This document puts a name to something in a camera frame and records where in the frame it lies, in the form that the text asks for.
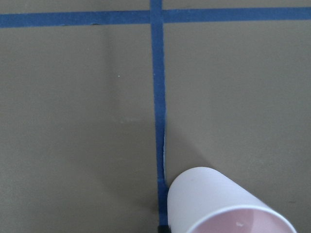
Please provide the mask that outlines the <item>pink paper cup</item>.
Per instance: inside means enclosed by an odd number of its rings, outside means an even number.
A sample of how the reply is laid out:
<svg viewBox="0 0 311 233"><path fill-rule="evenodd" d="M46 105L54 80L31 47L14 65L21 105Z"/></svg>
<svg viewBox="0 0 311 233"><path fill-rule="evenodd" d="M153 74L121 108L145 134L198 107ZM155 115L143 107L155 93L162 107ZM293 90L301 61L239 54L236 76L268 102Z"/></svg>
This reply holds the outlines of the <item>pink paper cup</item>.
<svg viewBox="0 0 311 233"><path fill-rule="evenodd" d="M222 173L195 167L181 173L168 192L172 233L294 233L296 229Z"/></svg>

